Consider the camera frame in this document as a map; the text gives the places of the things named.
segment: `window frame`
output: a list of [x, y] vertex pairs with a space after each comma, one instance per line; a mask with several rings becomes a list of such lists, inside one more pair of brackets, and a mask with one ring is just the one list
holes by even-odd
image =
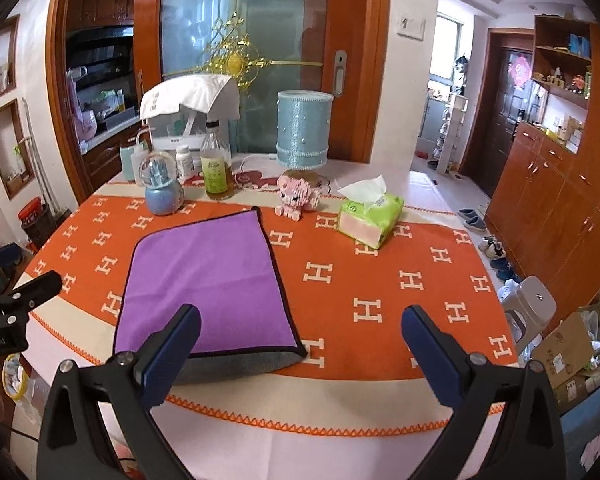
[[[453, 22], [456, 24], [456, 52], [454, 54], [455, 61], [456, 59], [458, 59], [460, 54], [460, 37], [462, 35], [462, 27], [464, 26], [464, 23], [459, 20], [456, 20], [455, 18], [452, 18], [451, 16], [447, 16], [442, 12], [438, 12], [436, 18], [442, 18], [443, 20], [447, 20], [448, 22]], [[451, 79], [446, 79], [444, 77], [440, 77], [439, 75], [432, 74], [431, 72], [429, 72], [429, 80], [452, 87], [454, 85], [453, 67], [451, 67]]]

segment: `dark front door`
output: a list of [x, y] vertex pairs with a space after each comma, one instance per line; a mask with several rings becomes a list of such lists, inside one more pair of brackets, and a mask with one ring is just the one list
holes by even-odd
[[501, 50], [498, 90], [494, 96], [491, 119], [482, 140], [478, 164], [471, 178], [489, 197], [498, 186], [500, 175], [513, 143], [514, 129], [520, 119], [529, 120], [528, 114], [536, 107], [530, 103], [533, 81], [525, 71], [525, 61], [531, 66], [531, 54], [519, 50]]

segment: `purple cloth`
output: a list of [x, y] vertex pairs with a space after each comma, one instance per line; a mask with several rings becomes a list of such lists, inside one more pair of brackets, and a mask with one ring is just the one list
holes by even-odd
[[134, 250], [114, 352], [137, 351], [190, 303], [202, 316], [192, 357], [280, 350], [299, 361], [304, 347], [283, 298], [257, 209], [158, 231]]

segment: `glass globe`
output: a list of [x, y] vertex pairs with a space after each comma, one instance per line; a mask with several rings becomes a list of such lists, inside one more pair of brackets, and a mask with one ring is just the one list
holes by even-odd
[[149, 189], [168, 186], [178, 176], [175, 159], [167, 152], [151, 152], [140, 163], [140, 179]]

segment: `light switch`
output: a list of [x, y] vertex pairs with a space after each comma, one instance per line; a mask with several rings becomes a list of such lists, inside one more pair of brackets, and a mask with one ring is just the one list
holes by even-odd
[[424, 18], [410, 16], [408, 14], [401, 14], [398, 17], [396, 32], [398, 36], [404, 36], [405, 38], [413, 38], [414, 40], [423, 41], [426, 21], [427, 20]]

